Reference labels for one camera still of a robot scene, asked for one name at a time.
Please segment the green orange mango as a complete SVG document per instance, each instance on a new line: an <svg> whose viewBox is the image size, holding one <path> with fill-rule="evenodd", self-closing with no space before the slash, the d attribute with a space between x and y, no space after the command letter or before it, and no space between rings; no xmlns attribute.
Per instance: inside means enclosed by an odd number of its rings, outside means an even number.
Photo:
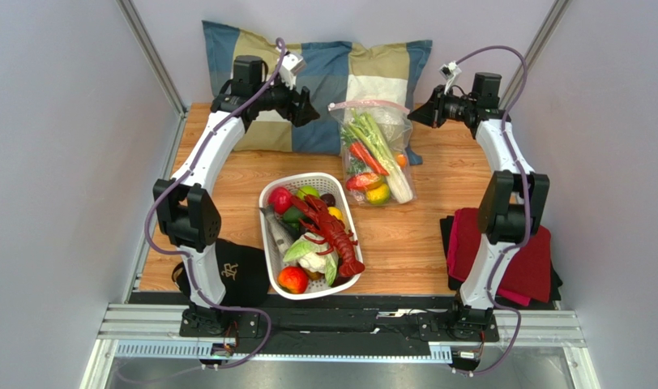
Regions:
<svg viewBox="0 0 658 389"><path fill-rule="evenodd" d="M401 169L405 169L408 166L408 158L403 153L395 154L394 158Z"/></svg>

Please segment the green celery stalk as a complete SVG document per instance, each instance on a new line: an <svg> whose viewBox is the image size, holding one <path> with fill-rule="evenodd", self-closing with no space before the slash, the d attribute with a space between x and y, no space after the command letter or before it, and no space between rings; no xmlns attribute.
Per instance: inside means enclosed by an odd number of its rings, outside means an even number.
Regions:
<svg viewBox="0 0 658 389"><path fill-rule="evenodd" d="M360 141L389 173L388 176L383 176L383 179L384 183L390 187L391 200L384 205L389 203L405 204L416 198L416 192L411 183L408 166L405 169L401 169L394 158L394 155L397 153L404 154L402 147L400 145L389 144L385 140L378 125L368 113L367 109L351 109L346 122L341 126L340 135L343 142L344 152L345 189L345 182L350 177L359 173L374 173L366 164L358 160L348 150L348 147L352 142ZM367 203L365 199L366 191L348 190L348 192L350 192L357 202L374 206Z"/></svg>

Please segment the orange carrot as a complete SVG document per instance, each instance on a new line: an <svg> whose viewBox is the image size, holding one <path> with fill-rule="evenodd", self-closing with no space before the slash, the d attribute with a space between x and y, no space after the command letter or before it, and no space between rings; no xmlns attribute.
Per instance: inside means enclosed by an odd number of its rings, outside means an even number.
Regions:
<svg viewBox="0 0 658 389"><path fill-rule="evenodd" d="M372 156L366 146L360 141L354 141L348 147L348 150L360 161L366 164L373 172L383 176L388 176L387 170Z"/></svg>

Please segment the clear pink zip top bag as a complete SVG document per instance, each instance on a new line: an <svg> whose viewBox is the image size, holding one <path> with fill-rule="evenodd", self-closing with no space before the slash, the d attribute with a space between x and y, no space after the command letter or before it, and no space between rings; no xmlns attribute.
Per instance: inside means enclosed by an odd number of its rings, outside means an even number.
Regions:
<svg viewBox="0 0 658 389"><path fill-rule="evenodd" d="M362 206L406 204L417 198L406 148L410 110L387 100L332 102L339 125L344 188Z"/></svg>

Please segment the yellow green lemon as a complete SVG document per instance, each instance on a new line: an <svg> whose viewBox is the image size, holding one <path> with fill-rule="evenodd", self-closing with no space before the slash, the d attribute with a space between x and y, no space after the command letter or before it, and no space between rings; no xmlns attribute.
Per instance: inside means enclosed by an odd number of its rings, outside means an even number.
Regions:
<svg viewBox="0 0 658 389"><path fill-rule="evenodd" d="M384 205L391 200L390 187L386 183L383 183L374 189L367 190L365 193L365 199L367 203L374 206Z"/></svg>

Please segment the white radish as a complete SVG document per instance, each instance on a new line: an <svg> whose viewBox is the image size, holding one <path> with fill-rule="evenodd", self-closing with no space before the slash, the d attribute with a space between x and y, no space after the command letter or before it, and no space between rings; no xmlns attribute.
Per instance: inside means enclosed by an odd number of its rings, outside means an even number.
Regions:
<svg viewBox="0 0 658 389"><path fill-rule="evenodd" d="M379 106L370 108L368 113L372 116L389 144L403 146L407 143L412 125L404 111Z"/></svg>

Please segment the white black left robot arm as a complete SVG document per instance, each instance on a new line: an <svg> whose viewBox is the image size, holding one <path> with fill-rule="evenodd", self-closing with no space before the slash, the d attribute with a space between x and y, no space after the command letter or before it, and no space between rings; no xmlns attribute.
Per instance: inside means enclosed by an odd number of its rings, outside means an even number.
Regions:
<svg viewBox="0 0 658 389"><path fill-rule="evenodd" d="M182 259L176 277L190 304L191 323L226 328L237 312L251 312L267 297L265 252L220 237L221 215L211 190L229 154L261 112L275 111L294 126L318 119L310 90L297 86L304 58L283 52L270 75L260 57L241 55L213 102L207 125L186 162L169 179L155 182L150 216Z"/></svg>

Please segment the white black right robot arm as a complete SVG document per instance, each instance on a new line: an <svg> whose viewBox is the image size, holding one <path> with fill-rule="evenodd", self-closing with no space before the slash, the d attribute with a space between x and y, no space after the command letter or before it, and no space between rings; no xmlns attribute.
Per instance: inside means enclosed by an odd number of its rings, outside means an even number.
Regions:
<svg viewBox="0 0 658 389"><path fill-rule="evenodd" d="M515 141L508 109L499 106L501 76L475 75L469 93L457 96L438 85L408 119L439 128L448 120L463 123L481 146L492 176L478 208L480 246L472 269L449 313L455 329L485 330L492 323L495 297L512 259L541 224L549 178L524 159Z"/></svg>

